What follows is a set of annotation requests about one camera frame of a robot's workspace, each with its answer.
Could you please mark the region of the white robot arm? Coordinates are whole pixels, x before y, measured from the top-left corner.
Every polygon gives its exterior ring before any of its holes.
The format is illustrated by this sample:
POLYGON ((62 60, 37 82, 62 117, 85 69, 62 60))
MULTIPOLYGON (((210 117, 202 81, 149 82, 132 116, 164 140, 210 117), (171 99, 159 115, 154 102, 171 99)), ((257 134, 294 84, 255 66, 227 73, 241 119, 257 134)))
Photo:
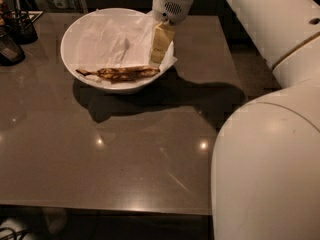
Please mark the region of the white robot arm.
POLYGON ((320 240, 320 6, 226 0, 280 85, 238 108, 211 165, 215 240, 320 240))

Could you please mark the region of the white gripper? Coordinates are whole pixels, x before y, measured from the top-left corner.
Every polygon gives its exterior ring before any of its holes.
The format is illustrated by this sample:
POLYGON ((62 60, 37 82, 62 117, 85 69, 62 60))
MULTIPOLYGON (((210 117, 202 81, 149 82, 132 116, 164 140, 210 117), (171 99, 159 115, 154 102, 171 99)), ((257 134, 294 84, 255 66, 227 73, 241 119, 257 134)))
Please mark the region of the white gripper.
POLYGON ((150 60, 153 63, 160 64, 164 59, 175 36, 175 28, 171 25, 177 25, 187 17, 193 1, 153 0, 152 15, 157 21, 161 22, 154 27, 153 31, 150 53, 150 60))

